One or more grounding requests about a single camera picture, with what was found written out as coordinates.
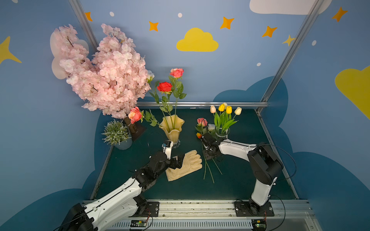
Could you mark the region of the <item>cream tulip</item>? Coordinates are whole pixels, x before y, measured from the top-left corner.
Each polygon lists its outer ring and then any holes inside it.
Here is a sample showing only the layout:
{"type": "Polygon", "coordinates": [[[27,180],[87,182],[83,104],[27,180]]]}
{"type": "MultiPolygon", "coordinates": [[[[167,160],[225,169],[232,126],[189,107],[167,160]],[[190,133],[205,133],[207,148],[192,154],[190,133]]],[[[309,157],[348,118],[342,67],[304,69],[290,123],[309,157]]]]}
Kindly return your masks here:
{"type": "Polygon", "coordinates": [[[214,125],[215,125],[215,127],[216,128],[218,128],[219,126],[218,126],[218,120],[219,120],[219,115],[218,115],[218,113],[217,113],[217,109],[216,109],[216,107],[215,106],[211,106],[211,108],[210,108],[210,112],[213,114],[213,116],[214,116],[214,125]]]}

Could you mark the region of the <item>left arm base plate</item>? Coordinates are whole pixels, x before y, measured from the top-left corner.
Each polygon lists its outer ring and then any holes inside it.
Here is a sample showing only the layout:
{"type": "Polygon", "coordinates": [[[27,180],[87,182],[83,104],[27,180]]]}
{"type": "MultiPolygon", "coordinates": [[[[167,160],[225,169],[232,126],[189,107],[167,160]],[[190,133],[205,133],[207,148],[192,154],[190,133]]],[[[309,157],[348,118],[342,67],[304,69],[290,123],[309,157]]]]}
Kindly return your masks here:
{"type": "Polygon", "coordinates": [[[138,206],[138,210],[133,215],[133,217],[147,217],[148,215],[150,215],[151,217],[158,217],[159,209],[160,202],[145,202],[144,204],[138,206]]]}

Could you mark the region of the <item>red rose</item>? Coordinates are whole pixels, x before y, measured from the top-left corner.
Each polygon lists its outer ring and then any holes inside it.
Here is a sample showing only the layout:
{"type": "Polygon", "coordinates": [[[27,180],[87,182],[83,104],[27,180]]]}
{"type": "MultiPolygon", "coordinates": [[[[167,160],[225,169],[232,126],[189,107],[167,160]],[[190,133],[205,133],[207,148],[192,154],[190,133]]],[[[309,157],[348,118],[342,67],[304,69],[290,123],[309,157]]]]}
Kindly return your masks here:
{"type": "Polygon", "coordinates": [[[164,119],[165,124],[168,127],[168,129],[167,129],[168,132],[172,131],[173,126],[174,126],[174,121],[173,121],[172,116],[171,116],[172,106],[168,104],[168,102],[169,102],[168,96],[171,93],[171,90],[172,90],[172,84],[171,83],[162,82],[162,83],[158,84],[157,91],[155,93],[156,103],[159,104],[160,110],[162,111],[163,116],[165,116],[164,113],[168,114],[168,116],[164,119]],[[166,96],[163,96],[162,98],[160,98],[157,92],[163,93],[166,96]]]}

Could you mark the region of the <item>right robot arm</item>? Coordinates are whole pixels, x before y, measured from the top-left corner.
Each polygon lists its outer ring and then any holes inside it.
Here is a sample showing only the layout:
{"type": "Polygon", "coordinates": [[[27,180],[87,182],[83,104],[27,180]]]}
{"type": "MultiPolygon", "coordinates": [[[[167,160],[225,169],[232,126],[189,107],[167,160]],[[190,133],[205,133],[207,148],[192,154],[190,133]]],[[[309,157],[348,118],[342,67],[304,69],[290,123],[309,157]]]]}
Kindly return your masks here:
{"type": "Polygon", "coordinates": [[[282,172],[283,163],[270,144],[245,144],[225,138],[214,138],[211,134],[200,135],[207,160],[220,155],[229,155],[246,160],[256,178],[250,201],[259,207],[269,201],[270,191],[282,172]]]}

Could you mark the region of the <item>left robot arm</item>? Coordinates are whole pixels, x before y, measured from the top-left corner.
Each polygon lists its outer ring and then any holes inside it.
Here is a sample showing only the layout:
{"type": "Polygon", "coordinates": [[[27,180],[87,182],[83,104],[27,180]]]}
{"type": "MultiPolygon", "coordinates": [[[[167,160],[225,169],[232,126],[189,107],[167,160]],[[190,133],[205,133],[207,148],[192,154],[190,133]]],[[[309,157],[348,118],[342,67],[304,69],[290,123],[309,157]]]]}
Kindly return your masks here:
{"type": "Polygon", "coordinates": [[[138,169],[123,185],[106,196],[82,206],[74,205],[56,231],[104,231],[139,209],[145,210],[146,200],[140,194],[150,189],[168,168],[181,168],[184,155],[168,158],[157,152],[150,161],[138,169]]]}

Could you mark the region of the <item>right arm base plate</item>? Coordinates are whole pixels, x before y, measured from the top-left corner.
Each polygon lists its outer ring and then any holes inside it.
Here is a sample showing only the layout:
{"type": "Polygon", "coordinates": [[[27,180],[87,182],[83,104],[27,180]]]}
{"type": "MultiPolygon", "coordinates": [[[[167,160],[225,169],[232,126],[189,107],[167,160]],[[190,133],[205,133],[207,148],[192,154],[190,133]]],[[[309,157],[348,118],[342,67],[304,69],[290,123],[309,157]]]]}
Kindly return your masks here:
{"type": "Polygon", "coordinates": [[[260,206],[251,199],[249,201],[237,199],[234,202],[234,208],[237,217],[273,217],[275,215],[269,200],[260,206]]]}

